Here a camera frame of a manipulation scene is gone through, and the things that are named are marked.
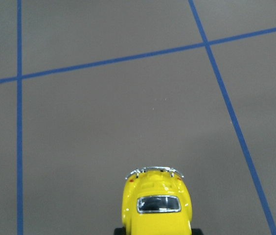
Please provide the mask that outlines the yellow beetle toy car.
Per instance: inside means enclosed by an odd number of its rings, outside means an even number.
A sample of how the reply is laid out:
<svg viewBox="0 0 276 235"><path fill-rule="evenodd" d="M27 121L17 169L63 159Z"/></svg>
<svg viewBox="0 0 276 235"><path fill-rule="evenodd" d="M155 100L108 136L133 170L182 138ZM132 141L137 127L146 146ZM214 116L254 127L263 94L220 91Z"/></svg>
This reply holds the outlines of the yellow beetle toy car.
<svg viewBox="0 0 276 235"><path fill-rule="evenodd" d="M126 176L122 227L115 235L201 235L192 228L192 203L183 174L167 166L137 168Z"/></svg>

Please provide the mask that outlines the brown table mat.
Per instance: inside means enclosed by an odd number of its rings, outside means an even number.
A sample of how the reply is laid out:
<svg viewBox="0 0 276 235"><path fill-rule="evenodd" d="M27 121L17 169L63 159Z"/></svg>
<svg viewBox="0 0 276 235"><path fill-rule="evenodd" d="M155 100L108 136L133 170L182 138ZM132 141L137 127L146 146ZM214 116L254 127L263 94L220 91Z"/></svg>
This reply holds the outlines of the brown table mat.
<svg viewBox="0 0 276 235"><path fill-rule="evenodd" d="M276 0L0 0L0 235L111 235L149 165L276 235Z"/></svg>

